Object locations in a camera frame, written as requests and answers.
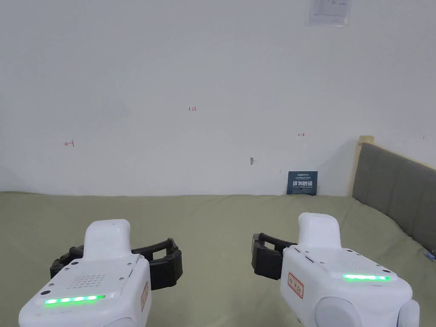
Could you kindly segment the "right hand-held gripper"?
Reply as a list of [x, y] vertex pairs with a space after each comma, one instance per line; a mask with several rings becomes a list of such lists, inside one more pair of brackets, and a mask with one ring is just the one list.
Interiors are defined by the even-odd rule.
[[252, 238], [254, 273], [280, 280], [280, 292], [305, 327], [417, 327], [420, 306], [392, 270], [341, 245], [338, 221], [302, 213], [298, 242]]

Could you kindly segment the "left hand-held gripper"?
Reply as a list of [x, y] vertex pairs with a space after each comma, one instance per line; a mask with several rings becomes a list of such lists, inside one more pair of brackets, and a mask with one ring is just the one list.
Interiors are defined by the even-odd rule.
[[[162, 258], [153, 254], [165, 250]], [[144, 327], [151, 290], [174, 287], [183, 274], [173, 238], [130, 246], [124, 219], [93, 222], [84, 245], [70, 247], [50, 267], [51, 280], [20, 310], [21, 327]]]

